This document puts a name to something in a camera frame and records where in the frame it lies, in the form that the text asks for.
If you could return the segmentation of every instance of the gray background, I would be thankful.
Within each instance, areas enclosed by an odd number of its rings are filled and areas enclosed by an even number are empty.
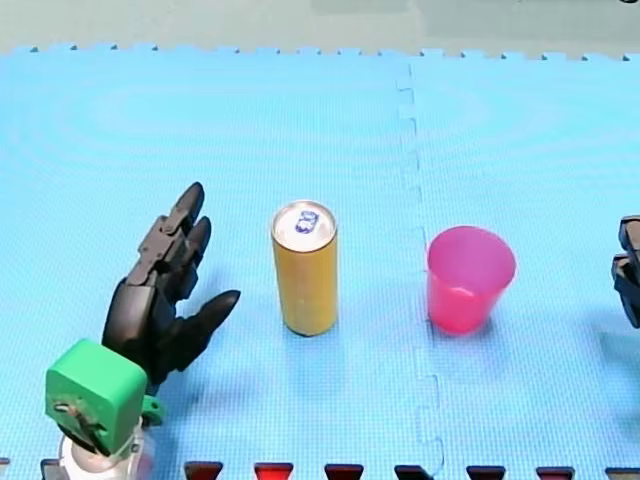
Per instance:
[[[491,55],[640,51],[640,2],[620,0],[0,0],[0,51],[192,44],[294,51],[421,48]]]

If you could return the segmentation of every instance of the green 3d-printed part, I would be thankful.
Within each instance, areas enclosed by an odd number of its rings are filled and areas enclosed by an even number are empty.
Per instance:
[[[146,386],[147,376],[138,365],[81,340],[47,370],[45,413],[81,441],[95,446],[97,439],[115,453],[140,419]]]
[[[156,397],[151,395],[144,396],[142,404],[142,416],[149,421],[149,424],[157,427],[164,423],[164,417],[167,409]]]

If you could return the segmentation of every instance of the pink plastic cup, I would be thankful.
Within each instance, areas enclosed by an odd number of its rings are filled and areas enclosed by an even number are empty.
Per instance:
[[[427,253],[427,315],[450,335],[480,329],[516,272],[516,259],[497,235],[476,227],[440,233]]]

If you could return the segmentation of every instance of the can lid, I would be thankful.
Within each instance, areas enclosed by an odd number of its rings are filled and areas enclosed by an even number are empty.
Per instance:
[[[331,212],[311,200],[293,202],[273,219],[273,237],[295,252],[319,250],[331,242],[335,234],[336,221]]]

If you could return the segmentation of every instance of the blue foam mat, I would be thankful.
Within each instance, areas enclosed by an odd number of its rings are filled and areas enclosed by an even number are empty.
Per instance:
[[[8,480],[55,456],[45,369],[99,338],[138,242],[194,180],[215,232],[181,312],[243,296],[162,390],[156,478],[186,461],[222,462],[221,479],[257,462],[295,479],[327,463],[447,480],[635,466],[636,343],[608,276],[617,222],[640,208],[635,59],[28,50],[0,57]],[[300,197],[340,222],[340,321],[315,339],[282,326],[268,236]],[[519,272],[493,329],[450,342],[424,321],[423,259],[457,223],[500,233]]]
[[[416,420],[435,397],[413,361],[429,332],[398,116],[406,64],[106,49],[0,65],[0,195],[19,206],[0,240],[8,479],[36,478],[55,456],[45,369],[77,338],[99,338],[138,242],[194,180],[215,232],[183,311],[243,294],[206,354],[161,390],[156,478],[180,478],[186,461],[220,461],[223,479],[250,477],[255,462],[291,462],[303,479],[326,463],[365,465],[363,478],[439,468],[437,432]],[[340,322],[312,339],[280,320],[269,237],[277,208],[302,197],[340,222]]]
[[[427,240],[483,226],[519,264],[493,328],[434,337],[443,478],[469,464],[508,478],[567,465],[579,479],[637,466],[640,376],[623,370],[640,343],[609,271],[640,202],[638,67],[435,53],[411,68]]]

